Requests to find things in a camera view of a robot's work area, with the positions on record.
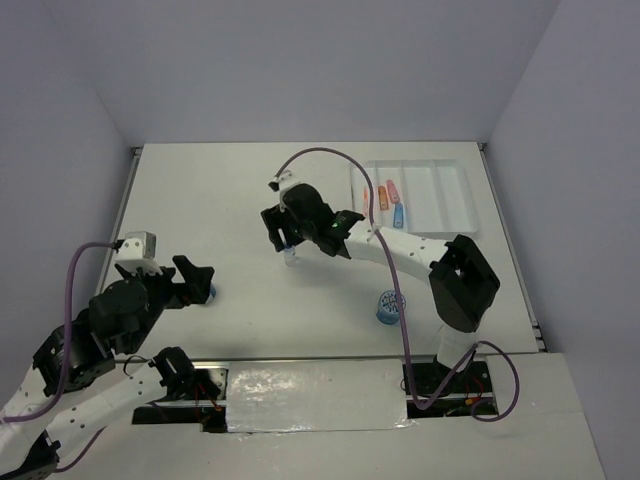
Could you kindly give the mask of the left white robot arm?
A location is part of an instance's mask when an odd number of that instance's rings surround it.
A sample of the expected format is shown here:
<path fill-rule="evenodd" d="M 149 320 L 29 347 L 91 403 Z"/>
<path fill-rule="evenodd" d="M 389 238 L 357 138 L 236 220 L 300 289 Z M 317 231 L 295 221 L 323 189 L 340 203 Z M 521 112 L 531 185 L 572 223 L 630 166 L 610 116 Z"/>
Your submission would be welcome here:
<path fill-rule="evenodd" d="M 164 397 L 182 399 L 197 386 L 179 347 L 166 347 L 125 381 L 86 402 L 79 396 L 134 356 L 167 310 L 204 305 L 214 296 L 212 267 L 184 256 L 157 274 L 130 273 L 93 297 L 71 322 L 51 332 L 33 356 L 23 384 L 1 411 L 1 476 L 43 479 L 72 441 L 97 434 L 111 418 Z"/>

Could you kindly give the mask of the clear spray bottle blue cap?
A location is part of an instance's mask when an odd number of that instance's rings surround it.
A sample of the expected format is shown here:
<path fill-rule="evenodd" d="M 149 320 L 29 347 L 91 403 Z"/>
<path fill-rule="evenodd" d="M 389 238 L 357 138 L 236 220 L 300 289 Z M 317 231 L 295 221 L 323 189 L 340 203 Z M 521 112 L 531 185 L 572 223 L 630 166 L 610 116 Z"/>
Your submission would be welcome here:
<path fill-rule="evenodd" d="M 294 246 L 286 246 L 282 251 L 282 255 L 286 266 L 292 267 L 297 264 L 298 257 Z"/>

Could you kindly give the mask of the orange translucent cap case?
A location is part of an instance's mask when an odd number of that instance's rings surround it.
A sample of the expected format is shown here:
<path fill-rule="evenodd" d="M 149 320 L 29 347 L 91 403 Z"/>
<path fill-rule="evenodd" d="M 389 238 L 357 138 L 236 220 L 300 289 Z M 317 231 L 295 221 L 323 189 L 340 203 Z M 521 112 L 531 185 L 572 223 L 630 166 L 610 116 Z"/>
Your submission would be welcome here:
<path fill-rule="evenodd" d="M 389 210 L 389 198 L 385 186 L 380 185 L 377 189 L 379 209 L 381 211 Z"/>

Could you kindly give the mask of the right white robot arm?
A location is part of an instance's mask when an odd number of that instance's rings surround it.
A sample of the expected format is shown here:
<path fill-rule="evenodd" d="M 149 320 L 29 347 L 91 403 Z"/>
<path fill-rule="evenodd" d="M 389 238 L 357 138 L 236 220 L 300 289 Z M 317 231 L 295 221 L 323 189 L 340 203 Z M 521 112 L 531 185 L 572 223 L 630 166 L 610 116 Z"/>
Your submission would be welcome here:
<path fill-rule="evenodd" d="M 196 357 L 329 358 L 407 352 L 412 317 L 439 321 L 456 352 L 474 341 L 500 283 L 474 241 L 419 237 L 332 209 L 311 185 L 280 186 L 258 210 L 188 203 L 172 245 L 212 264 L 218 294 L 192 307 L 181 340 Z"/>

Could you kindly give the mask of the blue translucent cap case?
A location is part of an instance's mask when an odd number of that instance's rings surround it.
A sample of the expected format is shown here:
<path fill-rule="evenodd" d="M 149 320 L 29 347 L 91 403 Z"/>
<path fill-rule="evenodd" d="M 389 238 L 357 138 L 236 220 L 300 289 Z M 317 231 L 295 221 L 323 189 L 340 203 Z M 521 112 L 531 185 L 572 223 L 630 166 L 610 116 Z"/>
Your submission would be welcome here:
<path fill-rule="evenodd" d="M 393 227 L 399 230 L 404 228 L 404 206 L 401 202 L 394 205 Z"/>

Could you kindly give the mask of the orange highlighter pen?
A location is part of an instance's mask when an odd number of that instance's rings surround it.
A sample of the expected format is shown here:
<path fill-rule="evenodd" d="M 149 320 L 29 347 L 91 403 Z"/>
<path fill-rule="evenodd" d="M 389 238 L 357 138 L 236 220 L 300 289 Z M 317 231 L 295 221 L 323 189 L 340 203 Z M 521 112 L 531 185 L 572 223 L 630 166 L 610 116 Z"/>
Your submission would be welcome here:
<path fill-rule="evenodd" d="M 369 216 L 370 213 L 370 191 L 368 187 L 363 188 L 363 209 L 362 213 L 365 217 Z"/>

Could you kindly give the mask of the pink translucent cap case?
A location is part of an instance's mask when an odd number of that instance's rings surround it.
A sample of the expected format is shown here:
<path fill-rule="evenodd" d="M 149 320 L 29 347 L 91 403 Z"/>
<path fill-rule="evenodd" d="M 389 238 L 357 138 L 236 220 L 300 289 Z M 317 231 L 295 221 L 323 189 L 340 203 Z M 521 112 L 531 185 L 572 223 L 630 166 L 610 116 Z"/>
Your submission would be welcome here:
<path fill-rule="evenodd" d="M 398 204 L 401 202 L 401 197 L 399 195 L 399 191 L 395 185 L 395 182 L 391 179 L 386 181 L 386 189 L 389 196 L 389 201 L 392 204 Z"/>

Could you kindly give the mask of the small blue jar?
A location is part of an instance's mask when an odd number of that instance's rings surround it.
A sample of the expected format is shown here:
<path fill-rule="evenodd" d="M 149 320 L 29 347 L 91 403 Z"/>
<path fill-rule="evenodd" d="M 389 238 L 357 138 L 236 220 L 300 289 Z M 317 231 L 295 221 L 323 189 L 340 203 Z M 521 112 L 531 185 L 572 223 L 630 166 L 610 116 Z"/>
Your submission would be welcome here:
<path fill-rule="evenodd" d="M 394 290 L 387 290 L 380 295 L 375 316 L 384 325 L 395 325 L 400 321 L 398 299 Z"/>

